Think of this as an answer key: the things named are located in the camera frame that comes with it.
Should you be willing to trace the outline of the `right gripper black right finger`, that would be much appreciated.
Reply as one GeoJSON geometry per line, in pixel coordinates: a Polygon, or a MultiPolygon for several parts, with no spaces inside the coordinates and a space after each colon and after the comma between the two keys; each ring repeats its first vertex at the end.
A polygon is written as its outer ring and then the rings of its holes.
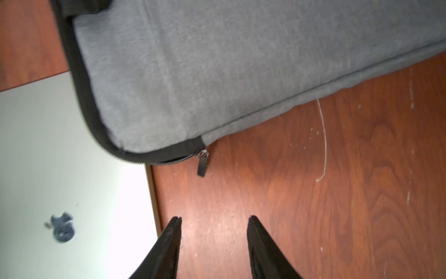
{"type": "Polygon", "coordinates": [[[257,216],[249,218],[247,242],[254,279],[302,279],[257,216]]]}

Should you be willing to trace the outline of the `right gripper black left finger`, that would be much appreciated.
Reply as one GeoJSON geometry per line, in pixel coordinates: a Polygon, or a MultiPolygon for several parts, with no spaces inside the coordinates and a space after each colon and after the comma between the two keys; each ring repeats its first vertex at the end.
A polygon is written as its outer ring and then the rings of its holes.
{"type": "Polygon", "coordinates": [[[173,217],[130,279],[176,279],[181,245],[180,217],[173,217]]]}

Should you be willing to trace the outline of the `grey laptop sleeve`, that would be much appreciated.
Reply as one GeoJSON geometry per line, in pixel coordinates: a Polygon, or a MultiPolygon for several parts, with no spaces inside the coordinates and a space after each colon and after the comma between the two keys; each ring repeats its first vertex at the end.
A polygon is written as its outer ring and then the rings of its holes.
{"type": "Polygon", "coordinates": [[[97,143],[169,165],[443,52],[444,1],[51,1],[97,143]]]}

